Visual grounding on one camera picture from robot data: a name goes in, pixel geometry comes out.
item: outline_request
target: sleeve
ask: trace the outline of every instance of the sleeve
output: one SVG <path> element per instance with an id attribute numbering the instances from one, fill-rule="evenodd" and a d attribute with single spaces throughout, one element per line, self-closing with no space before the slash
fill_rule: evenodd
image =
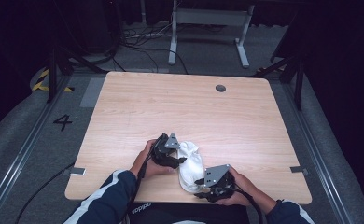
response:
<path id="1" fill-rule="evenodd" d="M 136 178 L 130 171 L 115 171 L 64 224 L 119 223 L 135 192 L 135 182 Z"/>
<path id="2" fill-rule="evenodd" d="M 269 224 L 314 224 L 307 212 L 298 204 L 278 200 L 273 210 L 266 215 Z"/>

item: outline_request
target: desk leg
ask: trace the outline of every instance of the desk leg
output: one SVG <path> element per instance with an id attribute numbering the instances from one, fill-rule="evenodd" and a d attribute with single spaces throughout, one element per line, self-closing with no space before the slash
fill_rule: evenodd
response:
<path id="1" fill-rule="evenodd" d="M 245 53 L 245 49 L 244 49 L 244 42 L 245 42 L 246 33 L 248 32 L 249 23 L 251 22 L 253 12 L 254 12 L 254 6 L 250 6 L 249 10 L 247 11 L 246 16 L 245 16 L 244 28 L 243 28 L 243 33 L 241 34 L 241 38 L 235 39 L 235 45 L 237 47 L 238 54 L 240 55 L 241 64 L 243 65 L 244 68 L 249 67 L 249 62 L 246 57 L 246 53 Z"/>
<path id="2" fill-rule="evenodd" d="M 176 36 L 176 7 L 177 1 L 174 0 L 174 8 L 173 8 L 173 35 L 171 37 L 171 46 L 170 46 L 170 56 L 168 57 L 168 64 L 175 64 L 176 57 L 176 44 L 177 44 L 177 36 Z"/>

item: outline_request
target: white sock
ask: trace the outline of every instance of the white sock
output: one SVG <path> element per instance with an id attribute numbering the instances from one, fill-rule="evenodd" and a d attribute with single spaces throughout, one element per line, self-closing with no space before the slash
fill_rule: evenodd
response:
<path id="1" fill-rule="evenodd" d="M 182 189 L 190 193 L 196 193 L 202 188 L 194 183 L 203 178 L 203 162 L 198 149 L 192 142 L 182 142 L 177 151 L 178 158 L 187 158 L 179 164 L 179 183 Z"/>

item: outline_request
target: hazard tape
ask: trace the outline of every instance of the hazard tape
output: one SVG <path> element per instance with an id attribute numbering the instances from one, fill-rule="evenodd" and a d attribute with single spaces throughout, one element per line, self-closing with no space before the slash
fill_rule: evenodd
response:
<path id="1" fill-rule="evenodd" d="M 40 74 L 39 79 L 37 80 L 36 84 L 34 84 L 34 86 L 33 86 L 33 91 L 50 91 L 49 87 L 42 86 L 42 83 L 48 74 L 50 74 L 49 69 L 45 69 L 42 72 L 42 74 Z M 72 92 L 72 91 L 75 91 L 75 88 L 74 87 L 65 87 L 65 89 L 63 91 Z"/>

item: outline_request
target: wooden table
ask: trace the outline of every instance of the wooden table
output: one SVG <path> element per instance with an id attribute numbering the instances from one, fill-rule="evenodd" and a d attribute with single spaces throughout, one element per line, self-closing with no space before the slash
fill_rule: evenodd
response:
<path id="1" fill-rule="evenodd" d="M 226 87 L 224 92 L 216 85 Z M 150 73 L 107 74 L 65 195 L 84 199 L 116 169 L 130 169 L 148 139 L 175 133 L 199 147 L 204 167 L 230 164 L 274 199 L 312 198 L 265 79 Z M 137 202 L 205 203 L 178 175 L 144 179 Z"/>

